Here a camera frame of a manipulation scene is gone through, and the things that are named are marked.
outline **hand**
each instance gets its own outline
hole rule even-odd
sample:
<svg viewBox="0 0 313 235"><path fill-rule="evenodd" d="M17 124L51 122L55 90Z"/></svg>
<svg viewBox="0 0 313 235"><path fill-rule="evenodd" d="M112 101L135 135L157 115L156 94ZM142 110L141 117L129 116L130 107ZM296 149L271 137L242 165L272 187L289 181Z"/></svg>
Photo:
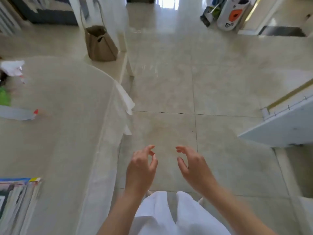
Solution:
<svg viewBox="0 0 313 235"><path fill-rule="evenodd" d="M134 152L126 171L125 193L142 199L150 188L158 164L155 153L151 151L153 148L154 145L149 145L143 150ZM148 164L148 155L152 156L150 165Z"/></svg>
<svg viewBox="0 0 313 235"><path fill-rule="evenodd" d="M193 189L205 196L208 190L212 191L218 187L218 183L203 156L193 148L186 146L177 146L176 151L187 156L188 167L181 157L177 158L178 167L182 176Z"/></svg>

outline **black doormat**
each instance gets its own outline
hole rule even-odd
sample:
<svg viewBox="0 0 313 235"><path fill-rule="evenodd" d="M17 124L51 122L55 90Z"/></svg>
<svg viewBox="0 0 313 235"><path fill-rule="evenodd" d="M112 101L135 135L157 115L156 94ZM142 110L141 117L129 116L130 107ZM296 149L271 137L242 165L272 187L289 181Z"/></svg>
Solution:
<svg viewBox="0 0 313 235"><path fill-rule="evenodd" d="M300 27L264 26L259 35L306 37Z"/></svg>

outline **stack of books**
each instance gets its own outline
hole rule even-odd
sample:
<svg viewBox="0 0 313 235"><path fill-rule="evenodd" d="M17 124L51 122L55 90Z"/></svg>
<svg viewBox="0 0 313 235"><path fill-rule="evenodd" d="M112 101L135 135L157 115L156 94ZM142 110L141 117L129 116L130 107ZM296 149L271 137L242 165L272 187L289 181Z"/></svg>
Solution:
<svg viewBox="0 0 313 235"><path fill-rule="evenodd" d="M0 235L25 235L41 179L0 178Z"/></svg>

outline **forearm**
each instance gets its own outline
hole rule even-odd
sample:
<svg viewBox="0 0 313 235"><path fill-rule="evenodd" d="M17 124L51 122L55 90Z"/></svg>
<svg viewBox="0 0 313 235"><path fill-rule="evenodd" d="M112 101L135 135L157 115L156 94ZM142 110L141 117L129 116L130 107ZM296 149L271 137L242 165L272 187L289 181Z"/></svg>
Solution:
<svg viewBox="0 0 313 235"><path fill-rule="evenodd" d="M238 235L276 235L226 189L220 186L208 189L204 197L217 208Z"/></svg>
<svg viewBox="0 0 313 235"><path fill-rule="evenodd" d="M117 199L97 235L127 235L141 199L140 196L127 195L124 192Z"/></svg>

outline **paper bag handle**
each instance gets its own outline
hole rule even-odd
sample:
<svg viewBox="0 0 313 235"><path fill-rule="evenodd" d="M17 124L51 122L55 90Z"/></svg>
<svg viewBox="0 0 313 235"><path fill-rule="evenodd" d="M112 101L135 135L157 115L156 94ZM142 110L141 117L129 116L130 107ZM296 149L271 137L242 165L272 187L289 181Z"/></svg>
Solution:
<svg viewBox="0 0 313 235"><path fill-rule="evenodd" d="M105 27L104 20L103 20L103 15L102 15L102 8L101 8L101 5L100 5L99 0L96 0L96 3L98 3L99 10L100 10L100 15L101 15L101 20L102 20L102 24L103 24L103 27L105 28L105 31L106 31L106 27ZM83 12L83 9L82 9L81 6L80 6L80 21L81 21L81 24L83 25L83 28L85 29L86 27L84 26L82 12Z"/></svg>

